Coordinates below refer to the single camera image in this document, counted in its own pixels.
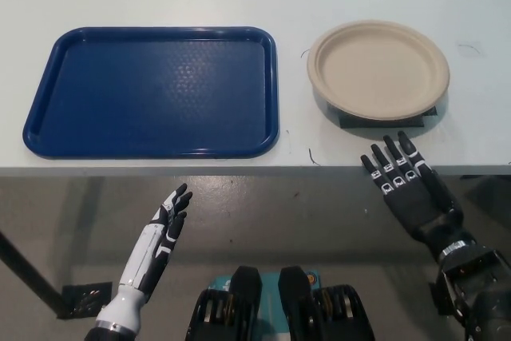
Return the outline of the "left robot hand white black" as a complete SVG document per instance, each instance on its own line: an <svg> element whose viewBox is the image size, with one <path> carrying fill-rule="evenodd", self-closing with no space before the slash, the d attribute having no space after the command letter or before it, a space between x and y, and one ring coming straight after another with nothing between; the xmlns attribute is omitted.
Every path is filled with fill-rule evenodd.
<svg viewBox="0 0 511 341"><path fill-rule="evenodd" d="M192 193L183 183L172 191L142 230L120 284L141 291L146 299L154 292L184 226Z"/></svg>

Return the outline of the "right robot hand black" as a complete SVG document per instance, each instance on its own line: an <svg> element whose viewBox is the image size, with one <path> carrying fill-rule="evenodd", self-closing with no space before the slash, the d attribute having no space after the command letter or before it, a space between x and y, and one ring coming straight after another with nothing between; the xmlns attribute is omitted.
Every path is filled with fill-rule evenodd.
<svg viewBox="0 0 511 341"><path fill-rule="evenodd" d="M383 137L386 152L370 146L361 162L387 207L409 236L427 246L437 261L456 249L476 244L464 229L464 213L438 173L425 161L405 132L398 142Z"/></svg>

